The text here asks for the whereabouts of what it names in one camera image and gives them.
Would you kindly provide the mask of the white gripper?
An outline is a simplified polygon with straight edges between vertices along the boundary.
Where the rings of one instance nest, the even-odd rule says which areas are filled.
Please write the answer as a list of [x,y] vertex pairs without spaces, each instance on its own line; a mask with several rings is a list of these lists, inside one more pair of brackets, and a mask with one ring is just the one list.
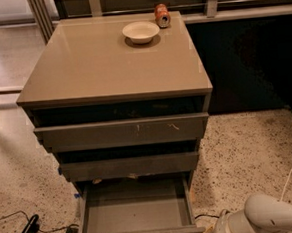
[[235,213],[224,209],[216,221],[214,229],[208,228],[204,233],[257,233],[250,221],[246,218],[244,211]]

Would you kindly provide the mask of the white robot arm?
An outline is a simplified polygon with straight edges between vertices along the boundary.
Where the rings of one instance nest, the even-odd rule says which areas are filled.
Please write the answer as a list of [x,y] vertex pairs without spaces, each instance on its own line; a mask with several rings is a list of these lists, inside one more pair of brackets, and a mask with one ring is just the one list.
[[243,210],[223,210],[205,233],[292,233],[292,205],[267,194],[254,194]]

